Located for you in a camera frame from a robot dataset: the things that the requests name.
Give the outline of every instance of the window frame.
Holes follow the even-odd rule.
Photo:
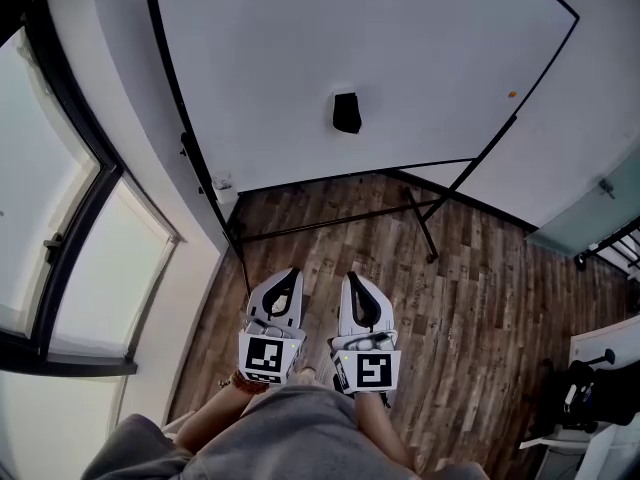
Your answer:
[[[24,28],[31,51],[51,91],[89,147],[100,171],[82,197],[59,245],[49,248],[50,265],[29,336],[0,330],[0,370],[60,377],[132,375],[135,350],[124,357],[49,353],[54,326],[69,278],[85,241],[126,169],[87,104],[64,55],[47,0],[0,0],[0,46]]]

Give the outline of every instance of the wooden floor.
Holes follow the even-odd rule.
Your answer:
[[[241,218],[247,234],[404,204],[404,183],[383,175],[258,192]],[[435,195],[412,188],[416,199]],[[518,227],[447,202],[429,221],[440,259],[412,212],[396,213],[247,245],[253,286],[297,266],[304,272],[308,340],[299,363],[324,380],[333,370],[340,286],[349,270],[391,300],[402,366],[392,419],[420,471],[473,460],[496,479],[526,478],[539,451],[518,451],[535,410],[540,361],[568,360],[573,334],[625,315],[624,276],[606,263],[577,272],[571,259],[529,245]],[[171,417],[198,409],[236,367],[245,311],[239,262],[225,257],[204,308]]]

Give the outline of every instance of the bracelet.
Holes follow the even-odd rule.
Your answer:
[[[269,384],[266,382],[256,382],[245,379],[242,373],[240,373],[240,370],[236,370],[231,374],[229,380],[224,382],[224,385],[227,384],[233,384],[237,389],[249,395],[259,395],[269,389]]]

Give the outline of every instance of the window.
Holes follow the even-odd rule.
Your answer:
[[[132,374],[172,233],[84,101],[46,0],[0,14],[0,369]]]

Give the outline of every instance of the black metal frame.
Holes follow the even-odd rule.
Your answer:
[[[232,216],[229,219],[229,222],[227,222],[226,219],[223,217],[223,215],[222,215],[222,213],[221,213],[221,211],[220,211],[220,209],[218,207],[217,198],[216,198],[215,192],[213,190],[213,185],[211,183],[211,176],[210,176],[209,171],[207,169],[207,166],[206,166],[206,163],[204,161],[204,158],[202,157],[202,153],[200,152],[200,147],[198,146],[198,142],[196,140],[195,133],[193,131],[193,127],[191,126],[191,121],[189,119],[189,114],[187,112],[184,100],[182,98],[182,93],[180,91],[180,85],[178,83],[178,78],[176,76],[176,73],[175,73],[175,70],[174,70],[174,67],[173,67],[173,63],[171,61],[171,53],[169,51],[169,45],[167,43],[167,38],[166,38],[166,35],[165,35],[164,26],[162,24],[162,14],[160,12],[160,6],[159,6],[159,3],[158,3],[158,0],[147,0],[147,1],[148,1],[148,5],[149,5],[149,13],[151,15],[151,21],[153,23],[153,28],[154,28],[154,32],[155,32],[155,36],[156,36],[156,41],[158,43],[158,48],[160,50],[160,54],[161,54],[161,57],[162,57],[162,62],[163,62],[163,65],[164,65],[164,69],[165,69],[165,71],[167,73],[167,78],[169,79],[169,84],[171,86],[171,91],[173,93],[173,97],[174,97],[174,100],[176,102],[176,106],[178,107],[178,110],[180,112],[180,117],[182,119],[183,125],[184,125],[185,130],[186,130],[185,133],[183,133],[182,138],[181,138],[183,149],[182,149],[182,151],[180,153],[183,154],[184,156],[187,156],[189,158],[189,160],[191,161],[191,165],[193,167],[193,170],[195,171],[196,177],[198,178],[198,182],[200,183],[200,192],[204,193],[206,195],[209,203],[213,207],[213,210],[214,210],[214,212],[216,214],[216,217],[217,217],[218,221],[220,222],[220,226],[222,227],[222,230],[224,232],[224,235],[225,235],[227,241],[229,242],[229,245],[234,250],[234,252],[238,256],[240,262],[242,263],[244,280],[245,280],[245,285],[246,285],[246,288],[247,288],[247,295],[250,295],[251,286],[249,284],[249,280],[248,280],[248,276],[247,276],[247,267],[246,267],[245,258],[244,258],[243,244],[250,243],[250,242],[256,242],[258,240],[267,240],[269,238],[275,238],[275,237],[278,237],[278,236],[288,235],[288,234],[291,234],[291,233],[297,233],[297,232],[300,232],[300,231],[306,231],[306,230],[309,230],[309,229],[316,229],[316,228],[321,228],[321,227],[326,227],[326,226],[333,226],[333,225],[337,225],[337,224],[344,224],[346,222],[353,222],[353,221],[356,221],[356,220],[379,217],[381,215],[387,215],[387,214],[395,213],[395,212],[402,212],[402,211],[412,210],[415,213],[416,218],[418,219],[418,222],[420,223],[420,229],[422,230],[423,234],[425,235],[425,239],[427,240],[427,243],[428,243],[429,249],[430,249],[430,252],[427,255],[427,262],[429,262],[429,263],[434,262],[438,258],[438,251],[437,251],[436,246],[435,246],[435,244],[433,242],[433,239],[431,238],[429,230],[427,229],[426,222],[429,220],[430,217],[433,216],[433,214],[436,211],[438,211],[438,209],[449,198],[452,197],[452,195],[454,193],[456,193],[456,190],[460,187],[460,185],[462,185],[462,183],[464,183],[464,181],[471,175],[471,173],[480,164],[480,162],[482,162],[482,160],[484,160],[484,158],[486,158],[486,156],[491,152],[491,150],[498,144],[498,142],[500,141],[500,139],[502,139],[502,137],[505,135],[507,130],[513,125],[513,123],[517,119],[518,111],[520,110],[520,108],[522,108],[522,105],[524,105],[524,103],[529,99],[529,96],[531,96],[531,93],[535,90],[535,88],[538,86],[538,84],[540,83],[540,81],[542,80],[544,75],[547,73],[547,71],[549,70],[549,68],[553,64],[553,62],[556,60],[556,58],[558,57],[558,55],[560,54],[560,52],[564,48],[564,45],[566,44],[567,40],[569,39],[569,37],[573,33],[573,30],[575,29],[576,25],[578,24],[578,21],[580,20],[580,17],[578,16],[578,14],[564,0],[556,0],[558,3],[560,3],[575,18],[575,21],[573,22],[573,25],[571,26],[571,28],[567,32],[567,35],[565,36],[565,38],[563,39],[562,43],[558,47],[557,51],[555,52],[555,54],[553,55],[553,57],[551,58],[551,60],[547,64],[547,66],[544,68],[544,70],[542,71],[542,73],[540,74],[540,76],[538,77],[536,82],[533,84],[533,86],[531,87],[529,92],[526,94],[526,96],[520,102],[520,104],[515,109],[513,114],[509,117],[507,122],[502,126],[502,128],[498,131],[498,133],[493,137],[491,142],[489,142],[489,144],[482,150],[480,155],[478,155],[477,157],[475,157],[475,158],[466,158],[466,159],[456,159],[456,160],[450,160],[450,161],[441,161],[441,162],[427,162],[427,163],[422,163],[422,164],[403,165],[403,166],[397,166],[397,167],[387,168],[387,169],[378,169],[378,170],[374,170],[374,171],[349,173],[349,174],[344,174],[344,175],[330,176],[330,177],[327,177],[327,178],[306,180],[304,182],[287,183],[287,184],[284,184],[284,185],[277,185],[277,186],[273,186],[273,187],[264,187],[264,188],[260,188],[260,189],[257,189],[257,190],[241,192],[239,194],[239,201],[236,204],[236,209],[232,213]],[[243,201],[244,196],[246,196],[249,193],[256,192],[256,191],[269,190],[269,189],[285,187],[285,186],[300,185],[302,183],[308,183],[308,182],[313,182],[313,181],[321,181],[321,180],[327,180],[327,179],[343,178],[343,177],[349,177],[349,176],[358,176],[358,175],[370,174],[370,173],[381,173],[381,174],[387,174],[387,175],[395,176],[396,174],[400,174],[401,173],[400,169],[406,169],[406,168],[411,168],[411,167],[421,167],[421,166],[428,166],[428,165],[455,163],[455,162],[469,162],[469,165],[456,178],[456,180],[448,188],[446,188],[443,191],[443,193],[440,195],[439,198],[437,198],[435,200],[432,200],[432,201],[420,201],[420,202],[417,202],[413,198],[413,196],[411,194],[411,191],[406,189],[404,191],[404,196],[406,197],[407,202],[408,202],[408,204],[406,204],[406,205],[395,206],[395,207],[392,207],[392,208],[387,208],[387,209],[379,210],[379,211],[367,212],[367,213],[363,213],[363,214],[360,214],[360,215],[354,215],[354,216],[351,216],[351,217],[345,217],[345,218],[341,218],[341,219],[333,219],[333,220],[330,220],[330,221],[319,222],[319,223],[316,223],[316,224],[308,224],[308,225],[304,225],[304,226],[297,226],[297,227],[294,227],[294,228],[289,228],[289,229],[284,229],[284,230],[279,230],[279,231],[273,231],[273,232],[269,232],[269,233],[260,233],[260,234],[257,234],[257,235],[250,235],[250,236],[243,236],[242,235],[241,231],[242,231],[242,229],[244,227],[241,225],[241,223],[238,222],[238,220],[236,218],[238,208],[242,205],[242,201]],[[423,207],[423,206],[430,206],[430,208],[425,213],[421,213],[420,208]]]
[[[47,83],[82,139],[100,163],[100,172],[80,202],[64,236],[46,241],[50,264],[29,336],[0,330],[0,370],[32,375],[101,377],[131,375],[131,357],[104,358],[49,353],[55,321],[82,247],[124,166],[82,96],[55,33],[46,0],[0,0],[0,46],[25,29]]]
[[[609,235],[607,238],[602,240],[595,248],[587,249],[584,252],[581,252],[577,256],[573,258],[575,261],[576,267],[578,267],[579,271],[584,271],[587,268],[587,259],[591,256],[595,256],[600,251],[610,247],[611,250],[615,251],[619,256],[621,256],[627,263],[627,268],[638,267],[640,266],[640,254],[637,251],[629,247],[627,243],[623,241],[624,238],[630,238],[631,241],[638,246],[640,249],[640,241],[638,241],[632,233],[634,231],[638,231],[640,233],[640,216],[633,219],[631,222],[621,227],[615,233]],[[620,249],[617,245],[622,245],[624,249]]]

